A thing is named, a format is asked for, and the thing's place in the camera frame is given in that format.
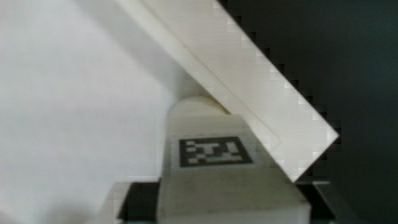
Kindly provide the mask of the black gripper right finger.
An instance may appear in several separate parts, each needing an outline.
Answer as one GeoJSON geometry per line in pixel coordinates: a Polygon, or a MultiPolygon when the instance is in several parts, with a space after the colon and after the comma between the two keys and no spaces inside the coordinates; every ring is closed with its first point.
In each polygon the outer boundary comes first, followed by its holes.
{"type": "Polygon", "coordinates": [[[356,214],[329,181],[297,182],[311,204],[309,224],[354,224],[356,214]]]}

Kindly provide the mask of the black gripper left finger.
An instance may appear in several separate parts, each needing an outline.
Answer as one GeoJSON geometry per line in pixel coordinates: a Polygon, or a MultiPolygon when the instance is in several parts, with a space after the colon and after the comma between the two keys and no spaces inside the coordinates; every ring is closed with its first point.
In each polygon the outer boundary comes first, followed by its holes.
{"type": "Polygon", "coordinates": [[[95,224],[157,224],[160,182],[116,183],[95,224]]]}

